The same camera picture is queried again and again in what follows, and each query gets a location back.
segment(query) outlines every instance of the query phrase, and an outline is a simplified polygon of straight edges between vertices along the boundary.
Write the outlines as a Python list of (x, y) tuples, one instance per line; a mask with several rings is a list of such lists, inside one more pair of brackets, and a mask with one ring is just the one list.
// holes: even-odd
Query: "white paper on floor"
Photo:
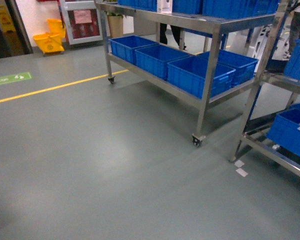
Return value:
[(238, 168), (237, 170), (235, 170), (238, 174), (240, 174), (242, 177), (245, 177), (248, 175), (248, 173), (243, 170), (242, 168)]
[(241, 160), (238, 160), (234, 163), (234, 165), (237, 167), (237, 168), (241, 168), (243, 165), (245, 165), (245, 163)]

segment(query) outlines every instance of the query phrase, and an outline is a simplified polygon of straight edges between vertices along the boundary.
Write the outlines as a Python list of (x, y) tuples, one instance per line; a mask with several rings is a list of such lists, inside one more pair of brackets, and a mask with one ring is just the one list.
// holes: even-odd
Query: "green floor sign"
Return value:
[(30, 72), (22, 72), (18, 74), (13, 74), (9, 76), (0, 76), (0, 85), (1, 84), (10, 84), (14, 82), (19, 82), (23, 80), (29, 80), (31, 79), (31, 74)]

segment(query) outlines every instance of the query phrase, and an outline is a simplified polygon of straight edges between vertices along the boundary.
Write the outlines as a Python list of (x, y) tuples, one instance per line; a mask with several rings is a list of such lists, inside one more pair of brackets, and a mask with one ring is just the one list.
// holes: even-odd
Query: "white box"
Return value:
[(172, 14), (173, 0), (157, 0), (156, 11), (161, 14)]

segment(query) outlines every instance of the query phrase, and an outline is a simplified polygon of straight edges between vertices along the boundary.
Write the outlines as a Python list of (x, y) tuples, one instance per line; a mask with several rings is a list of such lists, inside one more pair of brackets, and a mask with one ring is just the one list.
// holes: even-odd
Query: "black trousers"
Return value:
[(300, 12), (295, 12), (291, 21), (288, 50), (290, 53), (293, 52), (296, 46), (296, 39), (300, 39)]
[[(172, 31), (174, 40), (176, 41), (176, 43), (179, 46), (180, 45), (181, 28), (178, 26), (172, 26), (172, 25), (170, 25), (170, 26), (171, 26), (171, 31)], [(168, 44), (166, 31), (167, 31), (167, 24), (160, 23), (160, 43), (162, 43), (162, 44)]]

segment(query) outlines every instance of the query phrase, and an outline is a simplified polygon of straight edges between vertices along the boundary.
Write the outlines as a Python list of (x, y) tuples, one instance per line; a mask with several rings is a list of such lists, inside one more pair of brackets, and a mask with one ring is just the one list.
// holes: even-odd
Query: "shoe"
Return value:
[(290, 54), (290, 52), (288, 52), (288, 51), (285, 51), (285, 52), (284, 52), (284, 55), (283, 55), (283, 59), (284, 59), (284, 60), (289, 60), (289, 59), (290, 59), (290, 57), (291, 57), (291, 54)]

